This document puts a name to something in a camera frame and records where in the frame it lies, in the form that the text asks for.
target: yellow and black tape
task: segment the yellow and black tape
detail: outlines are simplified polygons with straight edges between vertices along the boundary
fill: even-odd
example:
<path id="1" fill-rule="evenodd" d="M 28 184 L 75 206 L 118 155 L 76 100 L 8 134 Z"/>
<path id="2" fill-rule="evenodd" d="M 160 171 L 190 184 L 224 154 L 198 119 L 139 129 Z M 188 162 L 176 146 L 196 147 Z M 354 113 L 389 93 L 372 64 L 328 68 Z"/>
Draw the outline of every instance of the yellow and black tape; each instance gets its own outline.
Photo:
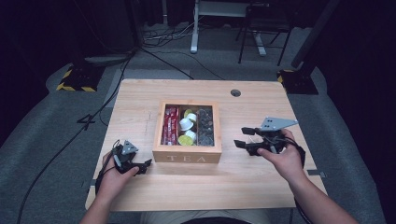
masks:
<path id="1" fill-rule="evenodd" d="M 57 91 L 97 91 L 104 67 L 94 67 L 90 70 L 74 70 L 70 66 L 64 74 Z"/>
<path id="2" fill-rule="evenodd" d="M 284 73 L 294 73 L 294 72 L 295 71 L 288 70 L 288 69 L 277 71 L 277 73 L 276 73 L 277 81 L 280 82 L 281 84 L 283 84 L 282 74 L 284 74 Z"/>

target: forearm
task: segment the forearm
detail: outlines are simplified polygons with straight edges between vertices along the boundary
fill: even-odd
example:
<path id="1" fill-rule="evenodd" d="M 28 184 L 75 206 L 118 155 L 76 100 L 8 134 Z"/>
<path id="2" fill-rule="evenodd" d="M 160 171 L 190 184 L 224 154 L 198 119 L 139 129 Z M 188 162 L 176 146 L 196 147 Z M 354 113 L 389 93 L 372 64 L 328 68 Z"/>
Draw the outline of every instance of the forearm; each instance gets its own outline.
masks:
<path id="1" fill-rule="evenodd" d="M 79 223 L 106 224 L 110 213 L 110 206 L 111 202 L 107 202 L 96 197 L 84 218 Z"/>
<path id="2" fill-rule="evenodd" d="M 289 185 L 296 201 L 314 223 L 357 223 L 307 177 L 290 181 Z"/>

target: hand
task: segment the hand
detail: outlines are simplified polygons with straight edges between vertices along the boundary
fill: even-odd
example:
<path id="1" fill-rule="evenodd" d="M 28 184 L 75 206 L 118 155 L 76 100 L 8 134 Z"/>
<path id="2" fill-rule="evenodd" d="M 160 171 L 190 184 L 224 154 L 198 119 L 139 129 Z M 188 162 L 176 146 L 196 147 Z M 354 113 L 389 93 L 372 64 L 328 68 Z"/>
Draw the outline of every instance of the hand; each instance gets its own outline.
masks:
<path id="1" fill-rule="evenodd" d="M 285 134 L 285 137 L 294 140 L 294 136 L 291 131 L 283 129 L 282 133 Z M 280 154 L 272 153 L 263 148 L 259 148 L 257 152 L 270 161 L 275 166 L 279 174 L 288 182 L 306 178 L 303 166 L 301 165 L 300 153 L 297 151 L 295 146 L 286 144 L 286 148 Z"/>
<path id="2" fill-rule="evenodd" d="M 105 163 L 108 156 L 111 156 L 110 152 L 103 157 L 102 164 Z M 122 175 L 115 168 L 114 160 L 110 158 L 105 171 L 107 172 L 103 177 L 96 198 L 106 203 L 112 203 L 128 183 L 129 179 L 139 171 L 139 167 L 136 166 Z"/>

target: wooden table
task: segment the wooden table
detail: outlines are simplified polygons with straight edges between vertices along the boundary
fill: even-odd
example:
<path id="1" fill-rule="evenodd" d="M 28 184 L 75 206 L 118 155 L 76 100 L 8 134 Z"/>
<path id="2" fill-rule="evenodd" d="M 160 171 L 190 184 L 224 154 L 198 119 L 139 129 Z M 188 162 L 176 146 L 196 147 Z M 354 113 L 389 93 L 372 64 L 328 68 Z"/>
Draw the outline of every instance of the wooden table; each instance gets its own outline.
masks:
<path id="1" fill-rule="evenodd" d="M 231 90 L 240 90 L 234 97 Z M 273 164 L 250 157 L 233 140 L 247 141 L 242 127 L 260 127 L 266 116 L 296 119 L 280 83 L 262 81 L 125 79 L 108 125 L 102 157 L 120 139 L 139 148 L 134 161 L 153 158 L 152 147 L 160 101 L 192 99 L 219 102 L 222 155 L 219 164 L 153 162 L 145 175 L 132 178 L 113 203 L 113 211 L 167 211 L 294 207 L 287 182 Z M 299 125 L 289 127 L 306 151 L 305 170 L 316 170 Z M 318 175 L 309 176 L 325 191 Z M 94 199 L 90 188 L 86 207 Z"/>

